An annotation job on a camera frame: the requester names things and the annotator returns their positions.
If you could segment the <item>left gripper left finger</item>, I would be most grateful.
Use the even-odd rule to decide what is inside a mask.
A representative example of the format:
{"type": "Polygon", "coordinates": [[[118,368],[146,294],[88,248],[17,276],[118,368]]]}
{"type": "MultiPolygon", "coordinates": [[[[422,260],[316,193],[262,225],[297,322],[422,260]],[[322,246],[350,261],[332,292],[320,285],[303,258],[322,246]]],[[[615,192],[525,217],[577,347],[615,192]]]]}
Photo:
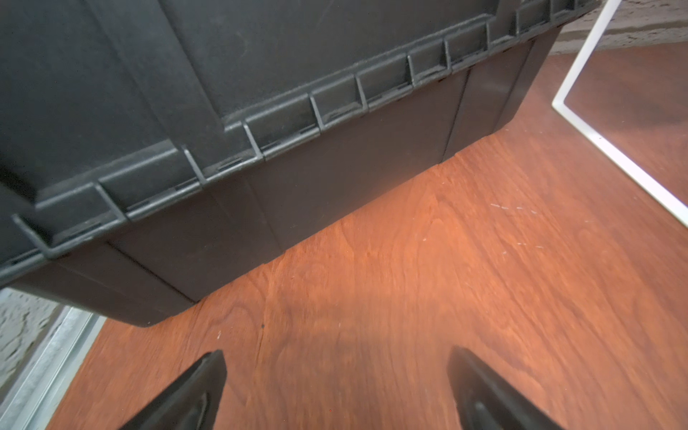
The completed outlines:
{"type": "Polygon", "coordinates": [[[212,429],[226,379],[223,352],[208,352],[126,422],[123,428],[212,429]]]}

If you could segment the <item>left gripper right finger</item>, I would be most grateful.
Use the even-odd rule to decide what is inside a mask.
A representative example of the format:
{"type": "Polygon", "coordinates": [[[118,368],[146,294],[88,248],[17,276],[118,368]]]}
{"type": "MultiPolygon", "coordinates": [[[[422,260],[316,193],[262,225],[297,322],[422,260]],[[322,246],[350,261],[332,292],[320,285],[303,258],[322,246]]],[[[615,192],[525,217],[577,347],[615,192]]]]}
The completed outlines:
{"type": "Polygon", "coordinates": [[[447,375],[463,429],[563,429],[469,349],[451,349],[447,375]]]}

